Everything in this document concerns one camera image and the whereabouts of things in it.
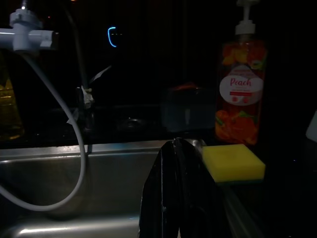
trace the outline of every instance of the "dark countertop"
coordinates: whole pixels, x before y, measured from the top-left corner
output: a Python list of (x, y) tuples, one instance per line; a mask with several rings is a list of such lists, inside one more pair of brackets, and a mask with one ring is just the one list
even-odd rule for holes
[[(135, 131), (122, 129), (128, 118), (144, 120)], [(71, 125), (62, 111), (47, 112), (28, 121), (21, 138), (0, 143), (0, 149), (76, 145)], [(174, 137), (201, 138), (207, 145), (220, 144), (214, 130), (169, 133), (160, 124), (159, 105), (96, 109), (98, 130), (84, 132), (86, 144), (163, 140)], [(266, 164), (261, 184), (234, 185), (241, 202), (268, 237), (304, 237), (313, 231), (317, 201), (317, 143), (305, 137), (301, 129), (283, 130), (271, 136), (262, 133), (250, 149)]]

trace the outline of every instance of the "white hose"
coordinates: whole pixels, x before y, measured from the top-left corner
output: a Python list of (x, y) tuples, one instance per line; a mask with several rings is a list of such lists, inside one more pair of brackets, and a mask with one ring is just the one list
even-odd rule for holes
[(83, 182), (84, 175), (85, 175), (85, 168), (86, 168), (85, 145), (84, 145), (84, 141), (83, 141), (83, 138), (81, 136), (79, 127), (78, 127), (71, 111), (69, 110), (68, 106), (66, 105), (64, 100), (61, 98), (61, 96), (58, 94), (58, 92), (55, 90), (55, 88), (53, 87), (53, 85), (51, 84), (49, 79), (45, 76), (44, 72), (29, 56), (27, 56), (27, 55), (21, 55), (21, 56), (28, 62), (28, 64), (37, 73), (39, 78), (47, 86), (49, 91), (52, 93), (52, 95), (55, 97), (55, 99), (57, 100), (57, 102), (59, 103), (61, 108), (64, 110), (64, 112), (68, 116), (68, 118), (69, 118), (69, 120), (74, 128), (75, 134), (77, 136), (79, 149), (80, 149), (80, 165), (81, 165), (81, 167), (80, 167), (80, 175), (79, 175), (78, 182), (77, 182), (74, 190), (65, 199), (63, 199), (62, 201), (60, 201), (56, 204), (52, 204), (52, 205), (48, 205), (48, 206), (33, 205), (33, 204), (30, 204), (30, 203), (27, 203), (27, 202), (24, 202), (24, 201), (18, 199), (17, 197), (15, 197), (11, 193), (9, 193), (6, 189), (4, 189), (2, 186), (0, 186), (0, 194), (2, 196), (4, 196), (6, 199), (8, 199), (9, 201), (13, 202), (15, 205), (18, 205), (20, 207), (23, 207), (23, 208), (25, 208), (27, 210), (31, 210), (31, 211), (46, 212), (46, 211), (51, 211), (51, 210), (57, 209), (57, 208), (65, 205), (78, 192), (78, 190)]

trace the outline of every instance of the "blue light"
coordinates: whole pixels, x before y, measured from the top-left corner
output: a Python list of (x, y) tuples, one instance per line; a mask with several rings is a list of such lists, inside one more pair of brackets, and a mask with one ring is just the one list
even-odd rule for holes
[(109, 39), (109, 43), (111, 44), (112, 47), (117, 47), (117, 46), (115, 46), (115, 45), (111, 42), (111, 39), (110, 39), (110, 30), (112, 30), (112, 29), (115, 29), (115, 27), (112, 26), (112, 27), (110, 27), (110, 28), (108, 29), (108, 39)]

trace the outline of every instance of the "sink basin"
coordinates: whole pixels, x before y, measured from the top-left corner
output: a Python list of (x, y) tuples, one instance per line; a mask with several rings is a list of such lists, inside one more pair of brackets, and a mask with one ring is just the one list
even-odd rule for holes
[[(165, 142), (86, 146), (85, 181), (62, 208), (31, 212), (0, 196), (0, 237), (137, 237), (143, 184)], [(65, 198), (79, 169), (78, 146), (0, 150), (0, 183), (37, 205)]]

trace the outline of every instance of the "bottle label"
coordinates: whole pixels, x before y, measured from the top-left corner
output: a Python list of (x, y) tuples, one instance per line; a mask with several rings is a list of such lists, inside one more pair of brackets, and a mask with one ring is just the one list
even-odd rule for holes
[(263, 80), (248, 67), (235, 67), (220, 83), (222, 98), (236, 106), (248, 106), (257, 103), (262, 97)]

